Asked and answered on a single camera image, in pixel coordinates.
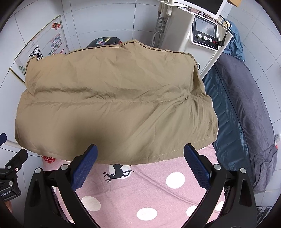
white machine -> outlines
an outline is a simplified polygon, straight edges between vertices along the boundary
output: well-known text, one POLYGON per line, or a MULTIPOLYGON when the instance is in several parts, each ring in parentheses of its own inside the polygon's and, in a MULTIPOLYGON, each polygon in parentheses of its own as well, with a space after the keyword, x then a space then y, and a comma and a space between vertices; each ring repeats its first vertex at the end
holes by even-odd
MULTIPOLYGON (((197 61, 200 78, 215 64, 230 42, 232 34, 218 20, 190 8, 175 7, 171 15, 162 7, 162 24, 157 47, 171 51, 190 53, 197 61)), ((151 45, 157 37, 157 27, 151 45)))

qr code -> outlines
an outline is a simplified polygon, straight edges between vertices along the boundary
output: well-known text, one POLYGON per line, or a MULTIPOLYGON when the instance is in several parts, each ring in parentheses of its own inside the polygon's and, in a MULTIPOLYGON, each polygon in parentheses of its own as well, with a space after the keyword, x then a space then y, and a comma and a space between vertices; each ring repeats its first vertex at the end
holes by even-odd
POLYGON ((33 52, 29 55, 29 58, 34 57, 34 56, 36 56, 38 60, 42 59, 44 57, 38 45, 33 50, 33 52))

blue gripper pad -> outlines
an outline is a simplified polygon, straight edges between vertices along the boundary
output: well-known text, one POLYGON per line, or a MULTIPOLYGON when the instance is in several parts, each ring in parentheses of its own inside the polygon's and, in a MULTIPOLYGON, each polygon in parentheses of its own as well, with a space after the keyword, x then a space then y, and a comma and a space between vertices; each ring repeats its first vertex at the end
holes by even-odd
POLYGON ((210 173, 201 162, 197 152, 194 152, 194 150, 187 144, 183 149, 183 155, 200 187, 208 191, 210 189, 210 173))
POLYGON ((7 141, 7 136, 5 133, 0 134, 0 145, 7 141))
POLYGON ((86 155, 82 159, 81 163, 73 172, 72 182, 71 182, 71 188, 73 191, 76 191, 77 188, 82 187, 97 157, 98 157, 98 148, 96 145, 93 145, 86 152, 86 155))

metal screw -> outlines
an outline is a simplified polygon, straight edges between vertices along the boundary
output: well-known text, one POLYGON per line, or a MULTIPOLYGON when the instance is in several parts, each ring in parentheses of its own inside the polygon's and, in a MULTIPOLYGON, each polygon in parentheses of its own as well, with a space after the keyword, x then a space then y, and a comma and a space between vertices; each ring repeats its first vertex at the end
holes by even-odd
POLYGON ((241 168, 241 169, 240 169, 240 172, 241 172, 241 173, 246 173, 246 169, 241 168))
POLYGON ((64 164, 64 165, 62 165, 60 168, 61 168, 62 170, 66 170, 66 169, 68 169, 68 165, 67 165, 67 164, 64 164))
POLYGON ((35 173, 40 173, 40 172, 41 172, 41 168, 35 169, 35 173))
POLYGON ((220 170, 220 169, 221 169, 221 166, 220 166, 219 164, 214 164, 214 168, 215 168, 216 170, 220 170))

display screen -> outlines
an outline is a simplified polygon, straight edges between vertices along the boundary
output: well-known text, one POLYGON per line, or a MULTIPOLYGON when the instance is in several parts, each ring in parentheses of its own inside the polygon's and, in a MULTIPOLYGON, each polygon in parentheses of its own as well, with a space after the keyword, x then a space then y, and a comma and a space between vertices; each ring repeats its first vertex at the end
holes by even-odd
POLYGON ((215 26, 199 18, 195 18, 196 30, 215 37, 215 26))
POLYGON ((179 2, 184 5, 186 5, 186 2, 189 2, 216 15, 223 3, 223 0, 175 0, 175 2, 179 2))

